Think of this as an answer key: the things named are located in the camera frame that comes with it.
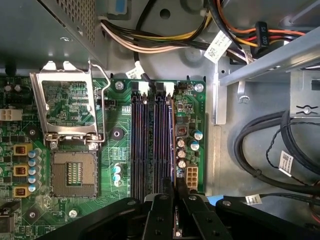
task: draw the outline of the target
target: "perforated metal panel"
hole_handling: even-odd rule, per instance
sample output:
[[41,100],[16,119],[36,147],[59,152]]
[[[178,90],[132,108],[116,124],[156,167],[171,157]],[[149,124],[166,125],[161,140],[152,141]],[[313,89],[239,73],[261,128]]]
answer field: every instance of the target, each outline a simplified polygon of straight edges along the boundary
[[78,32],[95,45],[95,0],[56,0],[66,15],[81,23]]

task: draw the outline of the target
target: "motherboard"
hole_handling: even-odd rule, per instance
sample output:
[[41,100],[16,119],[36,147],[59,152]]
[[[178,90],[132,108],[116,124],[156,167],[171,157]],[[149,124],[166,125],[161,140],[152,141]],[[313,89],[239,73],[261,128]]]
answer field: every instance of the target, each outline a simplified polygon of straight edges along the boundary
[[51,141],[31,78],[0,78],[0,240],[36,239],[117,200],[143,201],[162,192],[163,178],[203,192],[206,83],[155,80],[150,91],[141,81],[110,81],[102,94],[106,80],[92,80],[94,111],[83,82],[42,82],[47,126],[96,122],[105,139],[93,138],[96,146]]

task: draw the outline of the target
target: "barcode label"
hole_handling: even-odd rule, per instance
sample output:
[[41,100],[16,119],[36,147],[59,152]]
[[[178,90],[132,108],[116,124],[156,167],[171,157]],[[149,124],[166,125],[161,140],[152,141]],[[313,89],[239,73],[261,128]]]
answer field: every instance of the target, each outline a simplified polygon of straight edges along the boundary
[[141,79],[141,77],[138,76],[138,70],[136,67],[130,71],[127,71],[125,75],[128,77],[128,79]]
[[261,201],[259,194],[246,196],[245,200],[246,200],[246,204],[248,204],[248,205],[262,204],[262,201]]
[[129,79],[141,79],[141,75],[144,74],[145,71],[140,64],[140,61],[136,61],[134,65],[135,65],[135,68],[130,71],[127,71],[125,75]]
[[204,56],[211,62],[217,64],[231,43],[232,41],[222,31],[219,31],[205,51]]
[[284,170],[288,174],[291,173],[291,167],[293,163],[294,157],[286,153],[285,151],[281,151],[279,169]]

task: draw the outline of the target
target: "white power connector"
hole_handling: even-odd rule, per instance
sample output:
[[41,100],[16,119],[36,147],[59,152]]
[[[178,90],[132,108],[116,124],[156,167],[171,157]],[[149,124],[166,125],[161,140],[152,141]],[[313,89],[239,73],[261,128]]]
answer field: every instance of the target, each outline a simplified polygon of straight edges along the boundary
[[22,121],[22,109],[0,109],[0,121]]

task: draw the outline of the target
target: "red wire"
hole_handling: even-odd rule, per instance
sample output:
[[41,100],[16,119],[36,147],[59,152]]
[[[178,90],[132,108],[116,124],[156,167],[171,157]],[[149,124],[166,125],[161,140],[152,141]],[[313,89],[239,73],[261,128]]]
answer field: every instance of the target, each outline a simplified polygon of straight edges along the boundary
[[313,213],[311,213],[311,216],[318,224],[320,224],[320,219],[317,216],[315,216]]
[[[270,36],[269,38],[272,40],[276,40],[276,39],[281,39],[282,36]],[[251,42],[252,40],[256,40],[256,39],[257,39],[257,36],[253,36],[253,37],[247,38],[245,40]]]

